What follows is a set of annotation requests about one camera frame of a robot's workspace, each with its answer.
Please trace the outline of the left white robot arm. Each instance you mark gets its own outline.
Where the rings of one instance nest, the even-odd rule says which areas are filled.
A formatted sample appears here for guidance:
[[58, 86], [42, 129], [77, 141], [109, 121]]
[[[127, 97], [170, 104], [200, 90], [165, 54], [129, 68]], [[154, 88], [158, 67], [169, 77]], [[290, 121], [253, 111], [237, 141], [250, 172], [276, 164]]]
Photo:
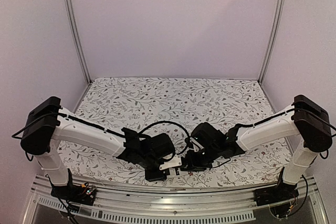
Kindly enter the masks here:
[[167, 134], [150, 137], [125, 127], [110, 130], [75, 116], [61, 106], [58, 97], [50, 97], [34, 108], [26, 125], [12, 138], [19, 139], [22, 149], [37, 158], [51, 183], [67, 200], [77, 197], [78, 188], [70, 182], [70, 173], [58, 155], [56, 141], [84, 145], [139, 165], [146, 172], [153, 172], [155, 179], [164, 179], [166, 169], [182, 163]]

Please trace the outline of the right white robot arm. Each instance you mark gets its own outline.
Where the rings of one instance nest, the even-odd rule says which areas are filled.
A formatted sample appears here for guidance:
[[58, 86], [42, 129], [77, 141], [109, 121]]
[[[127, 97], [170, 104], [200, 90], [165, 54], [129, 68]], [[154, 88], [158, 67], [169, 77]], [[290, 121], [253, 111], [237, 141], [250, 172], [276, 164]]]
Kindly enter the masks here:
[[271, 190], [271, 196], [282, 201], [291, 194], [292, 186], [297, 184], [315, 158], [331, 147], [333, 129], [325, 109], [304, 95], [298, 95], [291, 105], [277, 114], [253, 124], [236, 124], [226, 133], [209, 123], [199, 124], [191, 137], [201, 149], [187, 151], [182, 158], [181, 170], [211, 169], [213, 161], [220, 157], [232, 158], [274, 140], [299, 135], [301, 144], [280, 173], [280, 183]]

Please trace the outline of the white remote control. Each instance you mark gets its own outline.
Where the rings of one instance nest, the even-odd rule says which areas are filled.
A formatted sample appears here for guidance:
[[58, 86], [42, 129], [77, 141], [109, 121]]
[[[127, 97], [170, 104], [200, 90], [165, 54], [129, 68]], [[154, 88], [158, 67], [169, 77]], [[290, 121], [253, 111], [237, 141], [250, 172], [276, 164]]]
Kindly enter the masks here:
[[171, 167], [168, 169], [168, 178], [177, 178], [186, 175], [184, 171], [181, 171], [178, 167]]

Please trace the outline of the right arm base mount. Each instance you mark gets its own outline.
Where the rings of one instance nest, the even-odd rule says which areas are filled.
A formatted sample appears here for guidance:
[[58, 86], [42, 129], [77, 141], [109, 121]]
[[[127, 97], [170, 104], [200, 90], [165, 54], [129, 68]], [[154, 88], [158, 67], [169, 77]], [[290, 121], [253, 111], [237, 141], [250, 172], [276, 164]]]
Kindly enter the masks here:
[[297, 184], [285, 184], [282, 180], [275, 186], [256, 189], [253, 193], [257, 206], [274, 204], [269, 210], [278, 219], [286, 218], [291, 214], [299, 196]]

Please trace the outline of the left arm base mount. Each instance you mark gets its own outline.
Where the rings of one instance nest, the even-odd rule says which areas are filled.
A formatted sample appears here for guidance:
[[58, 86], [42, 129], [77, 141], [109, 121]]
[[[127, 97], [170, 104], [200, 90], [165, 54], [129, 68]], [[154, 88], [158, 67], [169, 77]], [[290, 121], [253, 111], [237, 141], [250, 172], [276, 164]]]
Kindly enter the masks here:
[[51, 195], [66, 202], [93, 206], [97, 189], [94, 185], [84, 183], [74, 185], [71, 181], [66, 186], [52, 186]]

